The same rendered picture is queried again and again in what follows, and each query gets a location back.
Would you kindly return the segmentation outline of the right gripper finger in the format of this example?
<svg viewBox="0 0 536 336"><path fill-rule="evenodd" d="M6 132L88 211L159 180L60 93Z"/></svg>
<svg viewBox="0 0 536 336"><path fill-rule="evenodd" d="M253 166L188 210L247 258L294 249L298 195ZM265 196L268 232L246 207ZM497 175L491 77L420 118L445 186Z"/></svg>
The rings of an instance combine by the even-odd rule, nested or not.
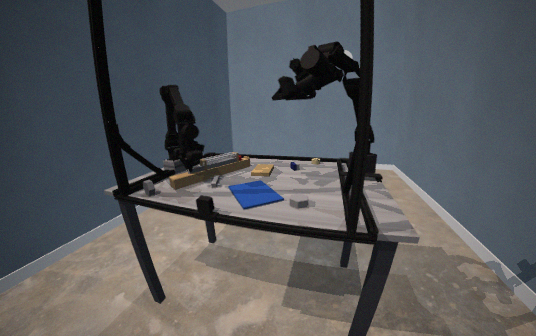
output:
<svg viewBox="0 0 536 336"><path fill-rule="evenodd" d="M281 87L280 87L278 91L272 96L272 100L283 100L283 99L291 99L291 98L284 98Z"/></svg>
<svg viewBox="0 0 536 336"><path fill-rule="evenodd" d="M302 99L308 99L307 95L301 95L301 93L297 93L295 97L291 99L286 99L286 100L302 100Z"/></svg>

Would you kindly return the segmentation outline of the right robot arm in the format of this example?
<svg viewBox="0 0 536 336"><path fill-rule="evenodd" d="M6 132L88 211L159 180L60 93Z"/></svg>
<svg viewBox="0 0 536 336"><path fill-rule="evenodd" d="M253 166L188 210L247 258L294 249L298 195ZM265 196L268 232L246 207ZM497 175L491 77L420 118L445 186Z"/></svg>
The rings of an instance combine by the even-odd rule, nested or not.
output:
<svg viewBox="0 0 536 336"><path fill-rule="evenodd" d="M353 101L358 126L360 78L347 79L345 77L346 74L349 72L356 72L356 74L360 77L360 68L357 61L354 61L345 53L343 55L343 53L344 49L338 41L319 45L318 47L316 45L312 45L308 47L308 50L303 54L300 60L291 60L289 68L293 71L295 70L294 73L296 74L296 80L306 75L308 71L311 75L315 77L317 83L321 87L328 85L336 80L338 80L339 82L342 81L347 95Z"/></svg>

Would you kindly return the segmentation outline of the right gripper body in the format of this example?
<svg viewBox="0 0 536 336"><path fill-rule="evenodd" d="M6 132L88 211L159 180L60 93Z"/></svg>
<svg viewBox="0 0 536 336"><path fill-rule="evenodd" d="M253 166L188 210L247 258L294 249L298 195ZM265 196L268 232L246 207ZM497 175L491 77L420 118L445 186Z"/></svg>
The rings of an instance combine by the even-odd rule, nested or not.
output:
<svg viewBox="0 0 536 336"><path fill-rule="evenodd" d="M309 72L307 72L307 74L300 79L296 80L296 84L294 83L293 78L286 76L279 78L278 82L285 98L293 98L298 92L301 93L301 95L308 95L307 98L312 99L316 96L315 90L321 89L321 86L317 83L315 77L313 77Z"/></svg>

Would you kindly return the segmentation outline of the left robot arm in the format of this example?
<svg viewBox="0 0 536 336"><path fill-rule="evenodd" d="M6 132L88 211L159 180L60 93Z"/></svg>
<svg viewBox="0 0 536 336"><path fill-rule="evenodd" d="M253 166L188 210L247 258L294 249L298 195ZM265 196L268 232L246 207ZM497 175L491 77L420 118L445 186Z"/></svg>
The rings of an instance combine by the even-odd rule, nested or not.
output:
<svg viewBox="0 0 536 336"><path fill-rule="evenodd" d="M175 156L173 151L176 148L180 148L177 140L179 140L179 138L195 139L199 135L199 130L195 125L193 125L196 123L195 122L196 119L192 111L190 110L190 108L186 104L184 104L181 98L181 95L179 93L178 85L167 85L164 87L162 86L160 88L160 95L161 95L162 100L165 103L166 119L168 117L167 119L168 131L165 135L165 138L166 138L165 150L168 150L168 154L169 154L169 159L167 160L176 161L176 160L179 160L178 158L179 154ZM176 105L176 108L174 108L175 105ZM188 122L188 123L186 124L185 122ZM176 125L178 125L178 132L176 131ZM193 144L192 142L193 151L198 150L198 151L203 152L204 145L198 144L197 141L195 143L196 144Z"/></svg>

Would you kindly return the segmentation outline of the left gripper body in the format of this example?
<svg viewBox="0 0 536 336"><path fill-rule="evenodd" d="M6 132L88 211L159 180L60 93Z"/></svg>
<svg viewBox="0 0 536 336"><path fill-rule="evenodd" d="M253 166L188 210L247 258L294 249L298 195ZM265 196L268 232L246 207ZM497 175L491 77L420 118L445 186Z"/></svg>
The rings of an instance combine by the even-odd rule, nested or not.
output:
<svg viewBox="0 0 536 336"><path fill-rule="evenodd" d="M179 140L177 140L177 141L180 144L180 148L174 149L174 151L173 151L174 155L177 155L178 153L180 153L179 154L180 157L186 156L186 158L189 159L189 160L198 159L198 158L203 157L203 153L201 151L198 151L198 150L193 151L192 142L194 142L194 139L179 138ZM178 150L180 149L180 151L178 151L177 149Z"/></svg>

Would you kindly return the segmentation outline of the tan flat wooden board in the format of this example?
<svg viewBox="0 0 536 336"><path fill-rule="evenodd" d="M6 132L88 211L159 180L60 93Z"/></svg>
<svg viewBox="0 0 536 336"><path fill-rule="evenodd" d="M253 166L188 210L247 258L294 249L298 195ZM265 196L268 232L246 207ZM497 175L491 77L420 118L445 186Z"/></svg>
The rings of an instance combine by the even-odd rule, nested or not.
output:
<svg viewBox="0 0 536 336"><path fill-rule="evenodd" d="M271 164L258 164L251 172L251 176L270 176L273 168L274 165Z"/></svg>

